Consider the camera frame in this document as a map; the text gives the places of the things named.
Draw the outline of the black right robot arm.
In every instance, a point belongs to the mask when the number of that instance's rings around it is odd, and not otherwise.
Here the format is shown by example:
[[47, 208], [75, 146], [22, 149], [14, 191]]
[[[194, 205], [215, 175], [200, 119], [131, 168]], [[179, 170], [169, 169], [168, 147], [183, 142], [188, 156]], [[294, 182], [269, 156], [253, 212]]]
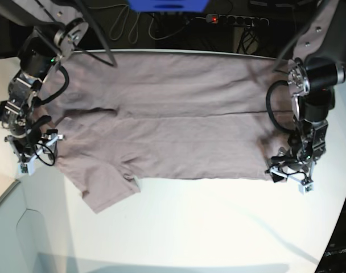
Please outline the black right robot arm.
[[[35, 121], [32, 115], [69, 85], [63, 63], [88, 30], [86, 7], [82, 1], [0, 1], [0, 15], [19, 26], [32, 27], [18, 53], [20, 68], [8, 85], [9, 97], [0, 102], [0, 124], [9, 131], [5, 141], [21, 161], [42, 152], [52, 155], [58, 133], [40, 129], [51, 117], [43, 115]], [[55, 72], [61, 72], [64, 84], [41, 100], [39, 91]]]

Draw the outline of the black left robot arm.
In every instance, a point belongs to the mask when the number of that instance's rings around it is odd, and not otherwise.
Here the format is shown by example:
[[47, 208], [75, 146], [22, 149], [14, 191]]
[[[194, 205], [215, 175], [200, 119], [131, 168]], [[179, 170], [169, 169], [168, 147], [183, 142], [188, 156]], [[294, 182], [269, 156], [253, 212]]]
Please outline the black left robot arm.
[[[266, 94], [266, 108], [273, 125], [289, 135], [289, 149], [268, 161], [267, 172], [286, 176], [284, 168], [308, 174], [326, 151], [327, 115], [335, 107], [334, 86], [346, 80], [346, 1], [318, 1], [310, 19], [287, 43], [274, 68], [289, 49], [287, 80], [273, 83]], [[279, 86], [289, 87], [293, 130], [281, 126], [271, 108], [271, 95]]]

